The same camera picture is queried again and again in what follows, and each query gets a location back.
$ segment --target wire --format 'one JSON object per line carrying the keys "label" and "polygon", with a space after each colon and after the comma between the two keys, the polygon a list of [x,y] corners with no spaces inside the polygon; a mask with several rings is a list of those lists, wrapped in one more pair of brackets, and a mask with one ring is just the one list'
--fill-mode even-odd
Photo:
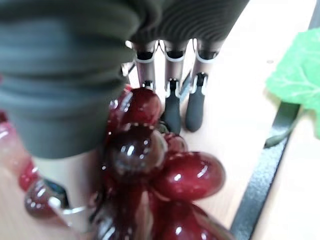
{"label": "wire", "polygon": [[196,47],[195,47],[195,38],[192,39],[192,47],[193,47],[193,52],[196,53]]}
{"label": "wire", "polygon": [[129,75],[132,72],[132,70],[135,68],[135,66],[136,66],[136,63],[133,61],[132,66],[129,68],[127,75]]}

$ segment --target black strip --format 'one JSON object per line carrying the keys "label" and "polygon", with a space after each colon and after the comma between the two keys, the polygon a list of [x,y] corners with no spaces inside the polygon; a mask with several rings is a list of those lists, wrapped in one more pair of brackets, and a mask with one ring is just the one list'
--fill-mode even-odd
{"label": "black strip", "polygon": [[[320,1],[317,0],[309,29],[319,26]],[[282,102],[269,136],[281,134],[290,128],[297,117],[299,108],[300,105]],[[263,149],[231,225],[230,231],[237,240],[251,239],[276,177],[289,138],[290,136],[276,146]]]}

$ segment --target artificial leaf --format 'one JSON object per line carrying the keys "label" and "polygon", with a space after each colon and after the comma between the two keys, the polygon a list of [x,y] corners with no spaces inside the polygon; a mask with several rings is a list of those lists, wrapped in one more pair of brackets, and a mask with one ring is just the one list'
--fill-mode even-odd
{"label": "artificial leaf", "polygon": [[315,110],[320,138],[320,28],[296,36],[266,86],[284,102]]}

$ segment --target wooden surface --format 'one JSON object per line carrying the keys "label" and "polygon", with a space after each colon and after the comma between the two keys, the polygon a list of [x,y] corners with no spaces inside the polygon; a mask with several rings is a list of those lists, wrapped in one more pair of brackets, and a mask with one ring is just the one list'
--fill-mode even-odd
{"label": "wooden surface", "polygon": [[[202,128],[181,133],[191,150],[216,155],[226,169],[223,189],[197,204],[227,228],[280,103],[265,90],[265,80],[296,33],[308,28],[314,6],[315,0],[251,0],[216,59]],[[158,94],[164,99],[161,51],[156,60]],[[192,61],[189,46],[185,72]],[[320,140],[314,137],[314,121],[314,115],[305,116],[293,132],[253,240],[320,239]],[[16,179],[4,171],[0,174],[0,216],[1,240],[78,239],[65,227],[28,217]]]}

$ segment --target grape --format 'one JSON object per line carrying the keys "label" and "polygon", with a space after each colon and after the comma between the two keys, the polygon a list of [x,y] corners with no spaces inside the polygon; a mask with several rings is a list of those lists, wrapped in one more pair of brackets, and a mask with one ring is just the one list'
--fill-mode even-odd
{"label": "grape", "polygon": [[162,208],[154,240],[233,240],[228,231],[203,210],[188,202],[169,202]]}
{"label": "grape", "polygon": [[127,124],[110,136],[105,162],[112,175],[127,183],[146,181],[163,167],[167,144],[152,126]]}
{"label": "grape", "polygon": [[30,159],[15,128],[9,122],[0,123],[0,160],[10,172],[18,176]]}
{"label": "grape", "polygon": [[129,107],[129,102],[133,94],[124,89],[121,95],[110,102],[109,105],[109,117],[107,122],[107,134],[110,135],[116,131],[120,126],[126,109]]}
{"label": "grape", "polygon": [[45,182],[42,179],[35,181],[24,197],[24,207],[28,214],[37,219],[48,219],[55,216],[54,211],[48,205],[50,196]]}
{"label": "grape", "polygon": [[38,179],[38,177],[38,168],[34,166],[33,162],[30,159],[19,176],[18,182],[20,188],[23,191],[27,191],[31,184],[33,184]]}
{"label": "grape", "polygon": [[0,110],[0,123],[7,121],[7,116],[4,111]]}
{"label": "grape", "polygon": [[163,135],[166,143],[168,144],[168,153],[169,152],[187,152],[188,146],[186,141],[173,132],[166,133]]}
{"label": "grape", "polygon": [[107,197],[115,196],[120,188],[118,182],[112,177],[110,170],[106,167],[105,164],[102,165],[102,181],[105,188]]}
{"label": "grape", "polygon": [[151,89],[140,87],[131,90],[132,98],[121,124],[139,123],[155,126],[160,118],[162,105],[159,97]]}
{"label": "grape", "polygon": [[150,239],[153,221],[150,198],[153,196],[145,185],[123,184],[119,193],[103,207],[95,239]]}
{"label": "grape", "polygon": [[181,152],[168,157],[152,186],[169,199],[193,201],[215,194],[224,182],[224,168],[214,156],[202,152]]}

